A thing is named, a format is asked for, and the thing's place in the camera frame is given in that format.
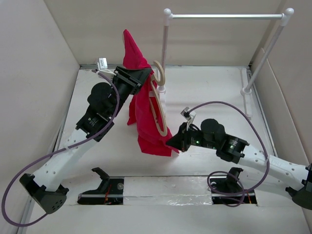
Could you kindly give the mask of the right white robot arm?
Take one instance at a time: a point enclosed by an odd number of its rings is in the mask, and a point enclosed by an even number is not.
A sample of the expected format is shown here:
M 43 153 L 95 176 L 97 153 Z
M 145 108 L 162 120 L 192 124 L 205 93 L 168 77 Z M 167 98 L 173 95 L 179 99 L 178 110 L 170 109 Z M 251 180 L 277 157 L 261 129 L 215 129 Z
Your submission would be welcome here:
M 190 146 L 215 150 L 216 156 L 226 162 L 247 166 L 263 172 L 260 186 L 267 176 L 277 179 L 278 183 L 270 191 L 283 190 L 298 206 L 312 208 L 312 167 L 294 164 L 267 154 L 266 150 L 257 151 L 247 141 L 225 132 L 223 125 L 215 119 L 202 121 L 197 127 L 188 122 L 180 125 L 178 133 L 171 137 L 167 146 L 185 152 Z

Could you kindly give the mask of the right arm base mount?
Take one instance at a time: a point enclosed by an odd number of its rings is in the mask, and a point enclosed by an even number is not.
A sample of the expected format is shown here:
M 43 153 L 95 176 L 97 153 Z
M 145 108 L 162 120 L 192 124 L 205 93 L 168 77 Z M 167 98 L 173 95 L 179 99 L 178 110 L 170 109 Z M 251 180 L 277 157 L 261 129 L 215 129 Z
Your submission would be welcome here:
M 207 183 L 215 189 L 222 193 L 238 193 L 243 191 L 242 186 L 236 181 L 232 176 L 228 174 L 213 174 L 212 176 L 207 177 Z M 242 194 L 238 195 L 223 195 L 215 193 L 208 187 L 208 191 L 212 195 L 212 204 L 213 205 L 226 205 L 226 206 L 235 206 L 239 204 Z M 244 200 L 242 204 L 257 204 L 256 196 L 254 190 L 245 193 Z

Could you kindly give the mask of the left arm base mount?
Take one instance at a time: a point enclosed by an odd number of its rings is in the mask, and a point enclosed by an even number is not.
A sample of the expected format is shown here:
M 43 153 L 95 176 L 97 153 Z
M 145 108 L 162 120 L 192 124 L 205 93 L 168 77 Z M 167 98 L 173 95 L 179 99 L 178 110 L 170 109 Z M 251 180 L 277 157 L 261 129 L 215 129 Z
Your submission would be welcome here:
M 92 169 L 99 175 L 101 183 L 94 190 L 78 195 L 79 205 L 123 205 L 124 177 L 110 177 L 101 168 Z

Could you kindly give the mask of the red t-shirt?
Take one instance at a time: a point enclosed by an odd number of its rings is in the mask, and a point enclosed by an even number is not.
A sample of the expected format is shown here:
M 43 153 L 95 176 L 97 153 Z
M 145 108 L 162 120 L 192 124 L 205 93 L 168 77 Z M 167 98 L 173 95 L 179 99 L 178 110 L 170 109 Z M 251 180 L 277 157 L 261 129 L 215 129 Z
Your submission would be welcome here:
M 122 65 L 131 70 L 151 68 L 127 29 L 123 31 L 123 40 L 125 55 Z M 156 87 L 156 82 L 151 81 L 151 76 L 148 76 L 140 92 L 132 97 L 129 104 L 127 124 L 136 124 L 137 140 L 142 153 L 156 156 L 171 156 L 172 152 L 179 153 L 179 151 L 166 145 L 166 142 L 172 137 L 170 130 L 167 130 L 166 136 L 161 136 L 156 127 L 152 107 L 155 108 L 159 124 L 162 124 L 162 119 L 156 98 L 149 97 L 153 87 Z

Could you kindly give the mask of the wooden clothes hanger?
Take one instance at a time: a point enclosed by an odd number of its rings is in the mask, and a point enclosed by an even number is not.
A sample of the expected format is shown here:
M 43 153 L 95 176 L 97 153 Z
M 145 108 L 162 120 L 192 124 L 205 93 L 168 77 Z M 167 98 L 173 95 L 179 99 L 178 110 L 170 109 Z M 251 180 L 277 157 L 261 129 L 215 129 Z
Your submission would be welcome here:
M 163 110 L 163 106 L 165 106 L 165 99 L 163 98 L 162 99 L 163 101 L 161 101 L 160 93 L 165 94 L 166 92 L 166 89 L 165 89 L 166 78 L 165 78 L 165 72 L 164 72 L 162 65 L 157 60 L 154 60 L 153 64 L 158 69 L 159 76 L 156 77 L 155 74 L 151 75 L 150 84 L 151 84 L 152 90 L 149 92 L 149 102 L 150 102 L 152 115 L 156 124 L 156 128 L 159 134 L 162 137 L 165 137 L 168 134 L 165 112 Z M 160 118 L 158 118 L 154 104 L 152 102 L 152 98 L 155 98 L 156 100 L 157 107 L 160 112 L 159 114 Z

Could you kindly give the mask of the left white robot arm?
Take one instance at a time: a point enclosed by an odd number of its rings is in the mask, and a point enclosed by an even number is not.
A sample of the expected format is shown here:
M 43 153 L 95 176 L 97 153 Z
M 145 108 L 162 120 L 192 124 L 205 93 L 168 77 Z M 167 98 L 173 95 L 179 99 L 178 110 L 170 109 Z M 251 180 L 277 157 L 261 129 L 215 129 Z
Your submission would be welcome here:
M 56 212 L 65 203 L 69 190 L 61 182 L 79 159 L 110 131 L 128 96 L 141 90 L 151 72 L 151 68 L 116 67 L 112 78 L 93 86 L 87 98 L 89 106 L 63 150 L 34 173 L 21 176 L 21 185 L 46 214 Z

